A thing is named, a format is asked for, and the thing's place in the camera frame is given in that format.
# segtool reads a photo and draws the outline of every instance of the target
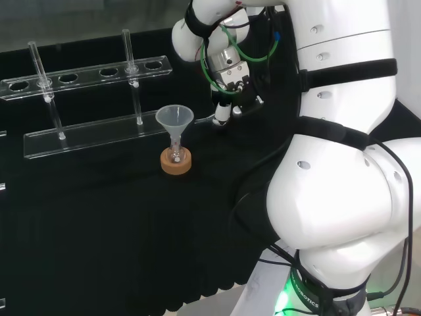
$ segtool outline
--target rack hole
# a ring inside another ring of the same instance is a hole
[[[27,81],[19,81],[11,84],[9,86],[9,89],[15,92],[25,90],[27,87],[29,87],[29,82]]]
[[[297,163],[297,166],[304,169],[304,170],[309,170],[311,168],[310,164],[306,161],[299,161]]]
[[[155,70],[162,67],[162,63],[160,61],[151,61],[150,63],[146,63],[145,67],[149,70]]]
[[[71,84],[72,82],[77,81],[78,75],[77,74],[63,74],[59,76],[59,82],[63,84]]]
[[[115,76],[118,72],[117,68],[104,68],[99,71],[101,76],[112,77]]]

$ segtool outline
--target test tube rack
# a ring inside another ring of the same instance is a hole
[[[36,43],[28,43],[36,75],[0,82],[0,99],[6,101],[42,95],[54,129],[24,135],[24,157],[34,159],[98,145],[121,142],[165,132],[156,121],[156,111],[141,112],[139,81],[172,72],[166,56],[135,60],[129,30],[122,31],[126,61],[45,73]],[[55,93],[128,81],[134,114],[72,126],[62,126],[55,104]]]

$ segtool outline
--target funnel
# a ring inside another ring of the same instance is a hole
[[[180,142],[194,118],[193,111],[183,105],[168,105],[157,112],[156,118],[171,137],[171,147],[161,155],[162,168],[169,174],[186,173],[191,167],[191,153]]]

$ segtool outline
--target green light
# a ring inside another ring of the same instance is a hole
[[[282,291],[279,294],[278,301],[275,306],[275,313],[280,313],[288,305],[288,294],[285,291]]]

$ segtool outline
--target test tube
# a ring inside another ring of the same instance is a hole
[[[126,72],[128,74],[135,74],[139,71],[139,69],[134,64],[132,41],[130,40],[130,31],[127,29],[123,30],[122,37],[123,37],[124,49],[126,51],[126,59],[127,59]],[[139,98],[139,80],[137,78],[129,79],[129,85],[130,85],[130,88],[132,89],[132,99],[133,99],[134,111],[136,113],[136,122],[137,122],[137,125],[142,125],[143,120],[142,120],[142,111],[140,107],[140,98]]]
[[[64,130],[61,125],[59,112],[57,112],[57,107],[55,106],[54,93],[48,91],[48,89],[51,88],[51,81],[47,78],[47,75],[45,74],[36,43],[34,41],[30,41],[28,45],[29,50],[31,52],[32,61],[34,62],[35,69],[37,70],[37,74],[39,76],[38,85],[43,91],[44,101],[48,106],[51,119],[53,120],[54,127],[57,131],[57,134],[59,135],[60,140],[64,140],[66,139],[66,136],[64,135]]]

